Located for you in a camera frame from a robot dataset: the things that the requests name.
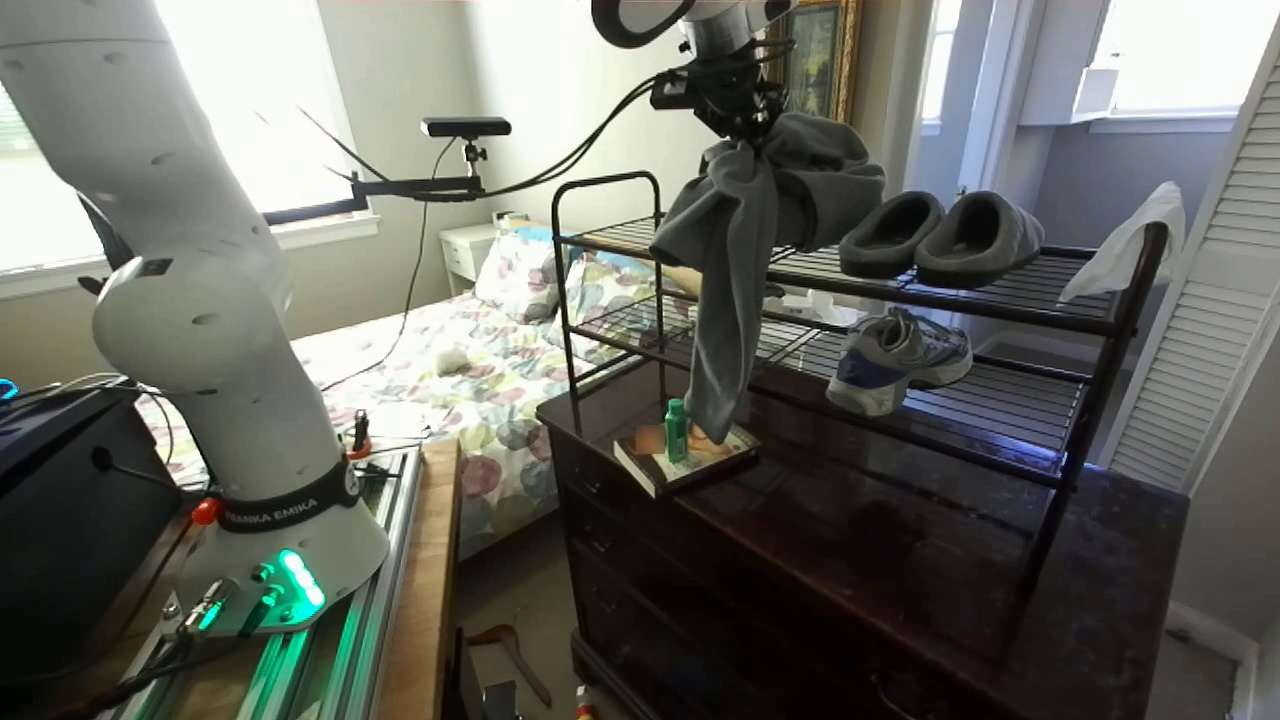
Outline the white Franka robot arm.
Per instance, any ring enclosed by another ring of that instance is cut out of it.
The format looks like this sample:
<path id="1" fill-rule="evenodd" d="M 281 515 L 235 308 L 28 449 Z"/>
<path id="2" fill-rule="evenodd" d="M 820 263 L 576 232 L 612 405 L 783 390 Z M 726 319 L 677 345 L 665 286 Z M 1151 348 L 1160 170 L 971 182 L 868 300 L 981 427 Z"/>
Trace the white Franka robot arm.
<path id="1" fill-rule="evenodd" d="M 119 248 L 101 356 L 159 388 L 218 519 L 180 573 L 204 635 L 317 622 L 390 560 L 285 327 L 285 251 L 233 176 L 152 0 L 0 0 L 3 91 Z"/>

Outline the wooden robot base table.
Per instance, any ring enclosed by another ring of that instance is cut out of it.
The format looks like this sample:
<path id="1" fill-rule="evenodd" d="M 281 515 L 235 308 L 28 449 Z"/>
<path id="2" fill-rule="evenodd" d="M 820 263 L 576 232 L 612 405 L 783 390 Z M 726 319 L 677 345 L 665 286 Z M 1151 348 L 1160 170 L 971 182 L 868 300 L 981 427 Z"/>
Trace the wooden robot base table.
<path id="1" fill-rule="evenodd" d="M 393 555 L 320 622 L 271 638 L 187 635 L 172 581 L 197 531 L 168 531 L 38 720 L 443 720 L 459 450 L 432 440 L 381 464 Z"/>

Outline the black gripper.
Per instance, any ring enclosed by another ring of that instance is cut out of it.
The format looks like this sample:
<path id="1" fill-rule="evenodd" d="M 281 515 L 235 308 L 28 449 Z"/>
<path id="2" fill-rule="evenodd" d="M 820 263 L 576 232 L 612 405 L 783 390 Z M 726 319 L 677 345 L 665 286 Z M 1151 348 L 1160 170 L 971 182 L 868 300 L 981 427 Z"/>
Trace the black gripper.
<path id="1" fill-rule="evenodd" d="M 783 87 L 769 77 L 769 65 L 774 54 L 761 42 L 696 54 L 653 78 L 653 103 L 689 106 L 715 136 L 756 141 L 783 111 Z"/>

